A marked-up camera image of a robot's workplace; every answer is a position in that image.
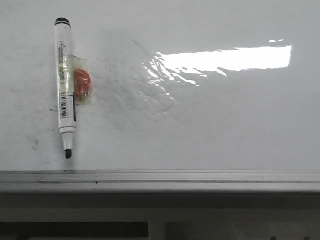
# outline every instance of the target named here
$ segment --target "black marker cap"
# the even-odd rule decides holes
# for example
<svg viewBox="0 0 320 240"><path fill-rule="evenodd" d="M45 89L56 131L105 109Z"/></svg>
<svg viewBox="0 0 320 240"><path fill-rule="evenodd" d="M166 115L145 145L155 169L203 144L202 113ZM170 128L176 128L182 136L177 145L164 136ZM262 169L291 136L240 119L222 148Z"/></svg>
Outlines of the black marker cap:
<svg viewBox="0 0 320 240"><path fill-rule="evenodd" d="M70 149L65 150L65 157L66 157L66 159L71 158L72 157L72 150L70 150Z"/></svg>
<svg viewBox="0 0 320 240"><path fill-rule="evenodd" d="M71 27L69 20L63 17L59 17L57 20L55 20L54 25L57 25L57 24L67 24Z"/></svg>

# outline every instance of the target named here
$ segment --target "whiteboard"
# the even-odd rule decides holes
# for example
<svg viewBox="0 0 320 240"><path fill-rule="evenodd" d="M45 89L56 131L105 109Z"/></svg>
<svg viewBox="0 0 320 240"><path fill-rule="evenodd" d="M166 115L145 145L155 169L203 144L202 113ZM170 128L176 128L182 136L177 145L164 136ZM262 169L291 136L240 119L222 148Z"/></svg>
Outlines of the whiteboard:
<svg viewBox="0 0 320 240"><path fill-rule="evenodd" d="M320 170L319 1L0 1L0 170ZM93 99L72 159L54 23Z"/></svg>

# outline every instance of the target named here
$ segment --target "white marker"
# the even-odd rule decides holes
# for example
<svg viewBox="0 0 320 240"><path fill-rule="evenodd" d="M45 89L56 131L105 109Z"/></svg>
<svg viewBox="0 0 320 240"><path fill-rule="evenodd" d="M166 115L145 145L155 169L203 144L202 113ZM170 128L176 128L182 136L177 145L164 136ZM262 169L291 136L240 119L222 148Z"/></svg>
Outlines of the white marker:
<svg viewBox="0 0 320 240"><path fill-rule="evenodd" d="M68 19L58 18L55 21L54 33L59 131L63 139L65 157L69 159L74 148L76 105L74 73L69 57L72 55L72 45L71 25Z"/></svg>

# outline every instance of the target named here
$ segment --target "barcode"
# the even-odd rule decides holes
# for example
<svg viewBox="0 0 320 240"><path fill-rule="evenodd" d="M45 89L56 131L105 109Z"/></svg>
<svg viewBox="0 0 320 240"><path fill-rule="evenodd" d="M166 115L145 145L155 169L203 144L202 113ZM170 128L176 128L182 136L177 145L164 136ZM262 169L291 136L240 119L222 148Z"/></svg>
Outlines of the barcode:
<svg viewBox="0 0 320 240"><path fill-rule="evenodd" d="M68 119L68 95L67 93L60 93L60 119Z"/></svg>

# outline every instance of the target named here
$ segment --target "whiteboard marker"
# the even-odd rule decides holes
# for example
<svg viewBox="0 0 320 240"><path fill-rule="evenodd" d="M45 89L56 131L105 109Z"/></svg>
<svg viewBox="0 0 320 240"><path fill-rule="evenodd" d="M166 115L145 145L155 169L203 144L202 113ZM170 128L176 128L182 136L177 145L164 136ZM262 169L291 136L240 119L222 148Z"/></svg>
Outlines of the whiteboard marker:
<svg viewBox="0 0 320 240"><path fill-rule="evenodd" d="M63 139L65 157L71 158L76 132L75 83L71 59L71 25L66 18L58 18L54 25L56 80L59 131Z"/></svg>

